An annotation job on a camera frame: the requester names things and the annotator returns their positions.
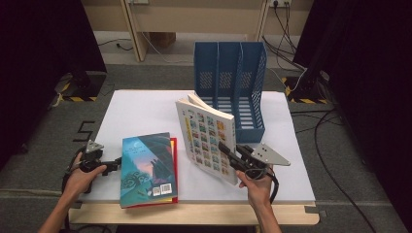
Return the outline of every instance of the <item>gray carpet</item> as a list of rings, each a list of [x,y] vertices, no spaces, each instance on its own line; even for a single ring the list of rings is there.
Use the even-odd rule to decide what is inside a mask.
[[[61,102],[39,122],[28,145],[28,153],[11,157],[0,173],[0,232],[35,232],[56,203],[63,170],[90,131],[94,139],[115,89],[193,89],[193,67],[107,65],[108,76],[95,102]],[[281,77],[296,72],[277,70]],[[267,71],[264,90],[283,91],[273,73]],[[292,113],[330,110],[333,106],[293,104]],[[370,232],[366,221],[333,183],[314,141],[313,127],[324,113],[292,114],[297,141],[321,213],[314,226],[286,226],[284,232]],[[362,163],[339,114],[318,130],[322,159],[341,188],[358,204],[377,232],[406,232],[384,190]],[[113,232],[116,226],[110,226]],[[144,228],[135,229],[145,232]],[[93,232],[92,229],[82,232]]]

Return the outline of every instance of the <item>book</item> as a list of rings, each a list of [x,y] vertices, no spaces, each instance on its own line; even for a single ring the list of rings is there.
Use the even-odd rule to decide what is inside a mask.
[[[176,108],[189,160],[209,174],[237,184],[235,170],[218,147],[222,142],[236,152],[234,116],[210,107],[195,93],[177,100]]]
[[[178,202],[176,142],[169,133],[122,140],[122,208]]]

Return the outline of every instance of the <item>power strip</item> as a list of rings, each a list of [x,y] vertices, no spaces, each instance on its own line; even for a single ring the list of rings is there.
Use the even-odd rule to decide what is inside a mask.
[[[269,7],[274,7],[274,2],[278,2],[278,8],[286,8],[289,4],[291,6],[292,0],[270,0]]]

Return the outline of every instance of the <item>barcode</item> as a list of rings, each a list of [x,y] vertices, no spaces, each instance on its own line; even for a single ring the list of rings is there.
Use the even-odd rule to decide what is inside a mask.
[[[160,193],[160,187],[154,187],[154,188],[153,188],[153,192],[154,192],[154,196],[160,195],[160,194],[161,194],[161,193]]]
[[[166,184],[162,184],[160,186],[161,189],[161,194],[168,194],[168,193],[172,193],[172,184],[171,183],[166,183]]]

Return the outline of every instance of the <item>blue plastic file organizer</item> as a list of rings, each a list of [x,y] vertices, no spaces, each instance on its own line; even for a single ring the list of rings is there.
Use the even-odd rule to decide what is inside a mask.
[[[194,90],[213,108],[235,116],[238,144],[259,143],[263,136],[265,70],[262,42],[194,43]]]

